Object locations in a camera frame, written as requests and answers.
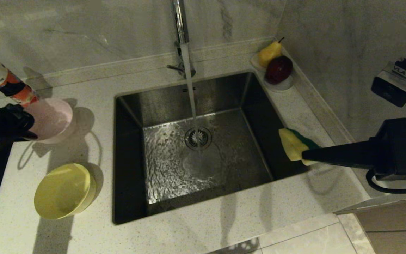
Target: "cable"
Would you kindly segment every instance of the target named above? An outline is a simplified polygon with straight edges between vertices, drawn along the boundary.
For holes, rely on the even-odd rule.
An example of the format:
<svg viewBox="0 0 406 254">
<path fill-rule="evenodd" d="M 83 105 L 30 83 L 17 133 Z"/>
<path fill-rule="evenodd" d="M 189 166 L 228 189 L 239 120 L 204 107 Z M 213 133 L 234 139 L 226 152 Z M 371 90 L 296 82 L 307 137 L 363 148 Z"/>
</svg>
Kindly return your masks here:
<svg viewBox="0 0 406 254">
<path fill-rule="evenodd" d="M 382 186 L 377 185 L 372 181 L 372 178 L 375 176 L 374 171 L 371 169 L 366 173 L 366 180 L 368 184 L 375 190 L 385 192 L 385 193 L 391 193 L 391 194 L 406 194 L 406 189 L 388 189 L 384 188 Z"/>
</svg>

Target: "yellow bowl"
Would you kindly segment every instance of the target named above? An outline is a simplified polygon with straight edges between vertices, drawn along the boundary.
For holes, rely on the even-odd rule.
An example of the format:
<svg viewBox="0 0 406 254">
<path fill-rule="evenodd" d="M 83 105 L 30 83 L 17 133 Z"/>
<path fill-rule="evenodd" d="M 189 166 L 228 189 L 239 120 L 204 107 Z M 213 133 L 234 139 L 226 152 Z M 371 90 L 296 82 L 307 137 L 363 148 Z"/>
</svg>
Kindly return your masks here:
<svg viewBox="0 0 406 254">
<path fill-rule="evenodd" d="M 95 179 L 84 166 L 66 164 L 51 171 L 39 183 L 34 206 L 45 219 L 61 219 L 84 211 L 96 189 Z"/>
</svg>

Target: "backsplash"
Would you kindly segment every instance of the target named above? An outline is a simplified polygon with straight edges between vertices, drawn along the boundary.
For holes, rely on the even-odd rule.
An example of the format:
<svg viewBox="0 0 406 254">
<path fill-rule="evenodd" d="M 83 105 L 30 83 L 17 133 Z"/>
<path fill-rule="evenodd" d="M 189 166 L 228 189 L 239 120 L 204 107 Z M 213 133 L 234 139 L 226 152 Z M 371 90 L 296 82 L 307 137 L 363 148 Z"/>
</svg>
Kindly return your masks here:
<svg viewBox="0 0 406 254">
<path fill-rule="evenodd" d="M 284 3 L 185 0 L 190 47 L 271 37 Z M 22 79 L 174 53 L 175 40 L 170 0 L 0 0 L 0 61 Z"/>
<path fill-rule="evenodd" d="M 284 46 L 357 141 L 382 121 L 406 117 L 370 91 L 389 61 L 406 57 L 406 4 L 401 1 L 288 1 L 279 34 Z"/>
</svg>

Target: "dish soap bottle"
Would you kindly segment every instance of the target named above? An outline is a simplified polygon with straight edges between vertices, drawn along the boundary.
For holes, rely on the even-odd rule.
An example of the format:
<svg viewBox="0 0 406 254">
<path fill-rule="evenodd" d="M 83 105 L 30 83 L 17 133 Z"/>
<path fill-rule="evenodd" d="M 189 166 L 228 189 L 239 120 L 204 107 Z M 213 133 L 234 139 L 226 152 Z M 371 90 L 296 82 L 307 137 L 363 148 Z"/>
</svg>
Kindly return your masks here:
<svg viewBox="0 0 406 254">
<path fill-rule="evenodd" d="M 0 63 L 0 91 L 26 108 L 39 100 L 35 91 Z"/>
</svg>

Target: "faucet handle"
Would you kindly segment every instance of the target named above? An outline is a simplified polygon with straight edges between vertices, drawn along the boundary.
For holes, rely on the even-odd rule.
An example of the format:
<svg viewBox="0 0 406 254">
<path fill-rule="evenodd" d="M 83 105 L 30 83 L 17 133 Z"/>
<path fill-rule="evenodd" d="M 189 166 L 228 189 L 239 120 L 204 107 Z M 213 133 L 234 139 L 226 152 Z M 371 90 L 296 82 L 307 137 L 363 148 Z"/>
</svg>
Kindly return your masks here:
<svg viewBox="0 0 406 254">
<path fill-rule="evenodd" d="M 173 66 L 173 65 L 170 65 L 170 64 L 167 64 L 167 68 L 174 69 L 174 70 L 179 71 L 179 72 L 185 72 L 184 68 L 179 68 L 177 66 Z"/>
<path fill-rule="evenodd" d="M 186 78 L 186 71 L 185 71 L 184 65 L 182 63 L 180 63 L 178 66 L 167 65 L 167 68 L 174 69 L 174 70 L 178 71 L 181 76 Z M 197 72 L 193 68 L 190 69 L 190 76 L 191 77 L 193 77 L 196 73 Z"/>
</svg>

